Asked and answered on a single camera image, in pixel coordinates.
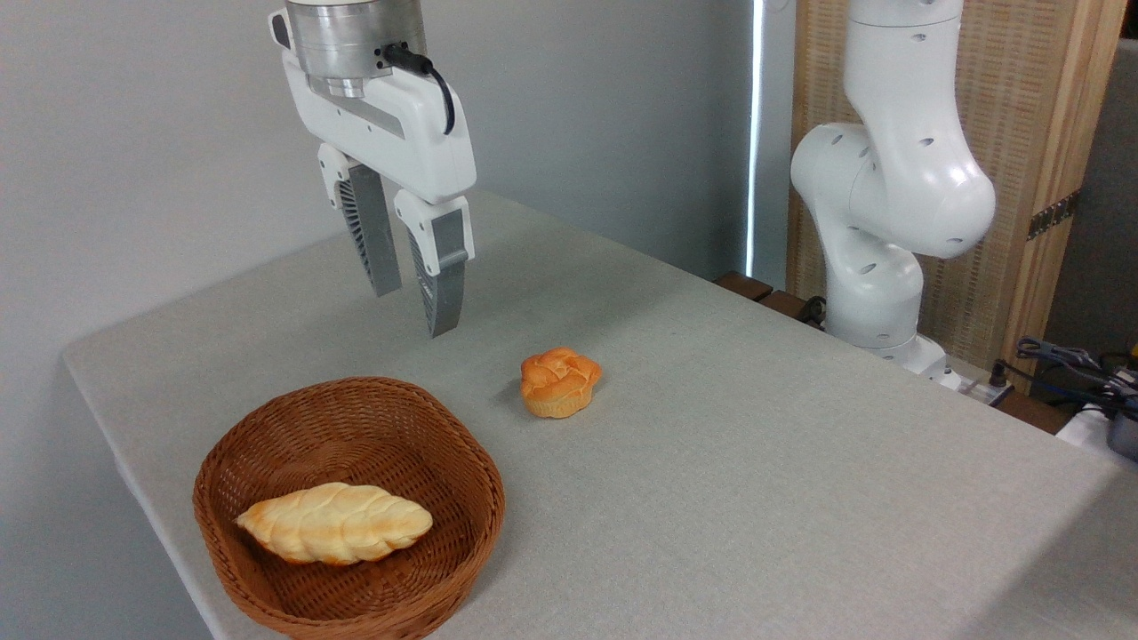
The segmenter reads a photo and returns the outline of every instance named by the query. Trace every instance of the brown woven basket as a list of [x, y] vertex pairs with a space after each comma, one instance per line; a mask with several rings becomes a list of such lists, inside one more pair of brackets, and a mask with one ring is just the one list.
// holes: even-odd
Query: brown woven basket
[[[233, 519], [327, 482], [372, 484], [419, 502], [435, 525], [410, 549], [349, 567], [290, 565]], [[256, 622], [304, 640], [423, 638], [470, 593], [505, 510], [502, 477], [429, 393], [346, 378], [288, 393], [214, 446], [193, 515], [225, 592]]]

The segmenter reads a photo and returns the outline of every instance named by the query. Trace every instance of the round bun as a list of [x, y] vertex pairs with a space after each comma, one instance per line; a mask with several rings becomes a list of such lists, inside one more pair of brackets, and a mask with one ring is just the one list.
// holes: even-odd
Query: round bun
[[559, 346], [521, 363], [521, 399], [539, 418], [568, 418], [588, 407], [600, 379], [600, 364]]

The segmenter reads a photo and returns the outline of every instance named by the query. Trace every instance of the gray wall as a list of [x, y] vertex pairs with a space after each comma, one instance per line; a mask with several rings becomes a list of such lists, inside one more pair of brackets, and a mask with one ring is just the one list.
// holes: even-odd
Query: gray wall
[[[750, 2], [424, 5], [481, 186], [737, 268]], [[59, 353], [341, 232], [279, 6], [0, 0], [0, 638], [207, 637]]]
[[1138, 343], [1138, 40], [1122, 40], [1095, 132], [1047, 339], [1098, 354]]

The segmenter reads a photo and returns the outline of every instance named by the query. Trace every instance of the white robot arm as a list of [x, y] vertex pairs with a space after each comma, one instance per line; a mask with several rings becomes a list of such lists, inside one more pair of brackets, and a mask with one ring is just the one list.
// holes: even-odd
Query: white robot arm
[[996, 208], [956, 109], [963, 5], [851, 0], [844, 87], [864, 125], [814, 129], [791, 163], [826, 259], [826, 330], [948, 386], [943, 350], [916, 333], [912, 252], [960, 255]]
[[289, 0], [269, 16], [329, 202], [344, 212], [377, 295], [399, 287], [380, 175], [401, 187], [428, 328], [454, 328], [475, 256], [476, 180], [462, 101], [423, 51], [418, 0]]

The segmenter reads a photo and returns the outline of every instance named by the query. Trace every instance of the bread roll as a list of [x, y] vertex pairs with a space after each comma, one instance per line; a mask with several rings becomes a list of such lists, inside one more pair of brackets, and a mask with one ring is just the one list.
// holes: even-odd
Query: bread roll
[[415, 502], [341, 482], [257, 502], [237, 517], [238, 526], [289, 563], [340, 566], [411, 547], [432, 524]]
[[541, 418], [568, 418], [593, 401], [601, 366], [559, 346], [521, 363], [521, 399]]

